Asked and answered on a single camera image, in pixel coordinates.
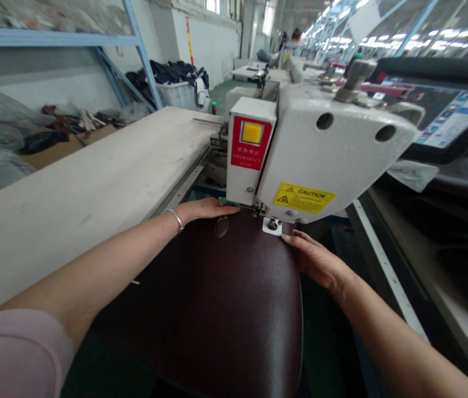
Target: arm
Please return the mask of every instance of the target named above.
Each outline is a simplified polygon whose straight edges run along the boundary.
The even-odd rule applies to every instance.
[[[198,218],[236,213],[215,198],[175,208],[184,225]],[[96,315],[116,298],[179,230],[169,212],[147,220],[95,246],[0,306],[0,311],[31,308],[59,320],[77,350]]]
[[[330,290],[399,396],[468,397],[468,377],[423,341],[341,259],[303,232],[284,240],[300,251],[300,270]]]

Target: red label panel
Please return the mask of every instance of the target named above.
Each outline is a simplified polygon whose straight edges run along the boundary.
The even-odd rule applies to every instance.
[[[260,145],[253,145],[241,142],[241,127],[243,122],[260,124],[263,127]],[[263,158],[266,154],[267,145],[271,138],[272,125],[269,122],[249,119],[241,116],[234,116],[234,126],[232,128],[232,158],[230,164],[233,166],[245,167],[246,169],[260,170]]]

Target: caution sticker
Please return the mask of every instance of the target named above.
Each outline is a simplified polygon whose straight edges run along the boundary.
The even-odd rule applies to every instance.
[[[317,214],[335,197],[335,193],[282,182],[273,204]]]

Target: hand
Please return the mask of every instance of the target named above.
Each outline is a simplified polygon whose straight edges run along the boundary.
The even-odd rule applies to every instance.
[[[221,201],[214,197],[182,203],[175,207],[174,210],[184,225],[198,218],[214,218],[240,211],[238,207],[223,206]]]
[[[353,271],[339,257],[301,231],[282,238],[299,251],[300,272],[304,272],[333,294],[340,291]]]

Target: blue shelf frame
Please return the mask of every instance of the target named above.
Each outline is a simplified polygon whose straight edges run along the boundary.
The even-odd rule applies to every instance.
[[[120,71],[116,65],[103,52],[104,46],[133,46],[136,47],[138,55],[142,61],[142,66],[145,70],[145,75],[153,95],[152,101],[155,103],[157,110],[162,109],[162,100],[157,90],[157,83],[149,63],[149,57],[145,49],[145,43],[138,26],[138,21],[134,13],[132,0],[124,0],[123,5],[131,25],[132,35],[103,35],[93,33],[70,33],[70,32],[43,32],[38,30],[21,30],[21,29],[0,29],[0,47],[94,47],[97,48],[101,65],[104,72],[115,91],[118,101],[121,106],[127,105],[127,100],[123,94],[121,87],[117,81],[119,77],[133,93],[145,103],[145,105],[154,112],[153,106],[138,92],[132,85],[125,74]]]

